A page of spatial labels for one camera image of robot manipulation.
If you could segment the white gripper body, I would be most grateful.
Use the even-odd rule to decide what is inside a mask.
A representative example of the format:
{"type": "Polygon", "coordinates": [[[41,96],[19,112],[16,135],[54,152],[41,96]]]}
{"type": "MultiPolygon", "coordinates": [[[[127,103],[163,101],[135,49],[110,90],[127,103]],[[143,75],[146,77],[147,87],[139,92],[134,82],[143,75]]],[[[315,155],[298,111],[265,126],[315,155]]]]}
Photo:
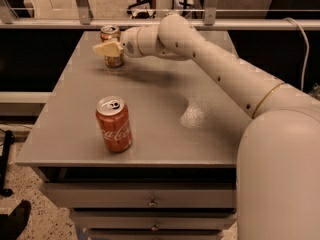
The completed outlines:
{"type": "Polygon", "coordinates": [[[141,57],[141,52],[138,48],[138,33],[138,27],[129,28],[121,33],[120,43],[128,57],[141,57]]]}

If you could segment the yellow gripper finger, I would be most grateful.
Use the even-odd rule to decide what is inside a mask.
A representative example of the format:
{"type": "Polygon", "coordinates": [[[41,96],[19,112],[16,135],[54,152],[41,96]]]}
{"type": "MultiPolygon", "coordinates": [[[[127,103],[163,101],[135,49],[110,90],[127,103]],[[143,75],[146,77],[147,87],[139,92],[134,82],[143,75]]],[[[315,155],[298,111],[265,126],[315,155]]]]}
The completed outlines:
{"type": "Polygon", "coordinates": [[[93,47],[98,56],[119,57],[123,52],[123,47],[118,41],[109,40],[93,47]]]}

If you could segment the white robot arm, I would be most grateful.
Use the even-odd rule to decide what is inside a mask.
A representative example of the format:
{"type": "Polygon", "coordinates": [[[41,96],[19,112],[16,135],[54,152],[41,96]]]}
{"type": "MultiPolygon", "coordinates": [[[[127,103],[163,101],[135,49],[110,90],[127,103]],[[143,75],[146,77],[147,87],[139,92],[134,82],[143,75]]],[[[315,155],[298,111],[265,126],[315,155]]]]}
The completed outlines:
{"type": "Polygon", "coordinates": [[[251,118],[237,155],[239,240],[320,240],[320,101],[205,39],[177,14],[94,48],[193,60],[251,118]]]}

